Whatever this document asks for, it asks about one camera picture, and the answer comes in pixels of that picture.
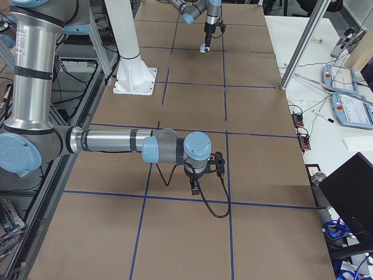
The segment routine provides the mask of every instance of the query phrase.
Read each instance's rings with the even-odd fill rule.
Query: robotic arm
[[[206,26],[216,23],[219,7],[212,3],[220,0],[208,0],[208,4],[204,1],[192,7],[183,3],[180,6],[183,17],[196,18],[202,13],[203,4],[211,13],[207,15]],[[62,155],[81,151],[132,152],[141,153],[145,162],[183,165],[193,194],[201,191],[199,179],[206,173],[216,172],[224,185],[224,159],[221,153],[211,154],[212,144],[204,133],[193,132],[179,138],[171,129],[99,131],[54,127],[49,122],[49,109],[56,36],[62,32],[87,34],[90,31],[89,0],[10,2],[13,4],[10,13],[17,21],[16,63],[12,115],[4,123],[4,133],[0,134],[0,167],[23,175]]]
[[[205,43],[201,45],[200,52],[206,53],[210,50],[212,35],[219,24],[221,32],[224,33],[225,25],[218,23],[221,13],[221,0],[198,0],[196,4],[189,5],[183,0],[170,0],[175,9],[177,9],[187,25],[191,25],[204,11],[207,11],[205,21]]]

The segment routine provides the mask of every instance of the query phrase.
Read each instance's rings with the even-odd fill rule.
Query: label on robot arm
[[[15,51],[18,55],[24,55],[26,49],[27,31],[23,28],[17,28],[17,38]]]

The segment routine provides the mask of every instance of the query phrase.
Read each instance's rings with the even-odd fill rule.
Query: white table
[[[307,20],[307,18],[303,17],[266,16],[279,67],[284,67],[284,64],[289,63],[304,27],[307,24]],[[323,38],[324,42],[323,44],[309,43],[300,65],[326,63],[333,60],[329,54],[339,36],[329,19],[322,19],[314,36]],[[345,62],[345,58],[347,56],[340,59],[338,63]],[[296,73],[313,80],[321,81],[322,68],[323,64],[308,65],[299,67]],[[356,76],[358,81],[363,80],[360,73],[356,73]],[[359,86],[358,89],[360,94],[365,95],[369,101],[373,101],[373,93],[368,87]],[[294,77],[286,90],[286,94],[289,101],[306,110],[324,99],[327,96],[327,91],[321,86]],[[314,107],[314,109],[318,110],[320,106],[321,104]],[[320,112],[329,118],[336,119],[333,115],[330,99],[327,99]],[[309,132],[311,132],[312,122],[315,117],[316,115],[312,113],[312,110],[304,113],[304,125]],[[373,136],[373,131],[342,127],[337,121],[332,124],[323,118],[317,117],[311,134],[312,150],[305,153],[303,157],[304,162],[306,164],[317,163],[320,165],[322,172],[330,175],[358,152],[356,150],[347,150],[342,139],[357,136]],[[373,162],[373,150],[364,150],[361,152],[370,162]]]

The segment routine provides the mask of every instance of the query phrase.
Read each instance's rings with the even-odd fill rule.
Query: pen
[[[315,110],[313,110],[312,112],[313,112],[315,115],[318,115],[319,117],[323,118],[324,120],[330,121],[331,123],[334,122],[334,120],[332,120],[331,118],[327,118],[327,117],[325,117],[323,114],[320,114],[319,112],[317,112],[317,111],[315,111]]]

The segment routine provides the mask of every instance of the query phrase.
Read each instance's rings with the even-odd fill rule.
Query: black monitor
[[[372,243],[373,164],[357,153],[324,179],[320,188],[358,241]]]

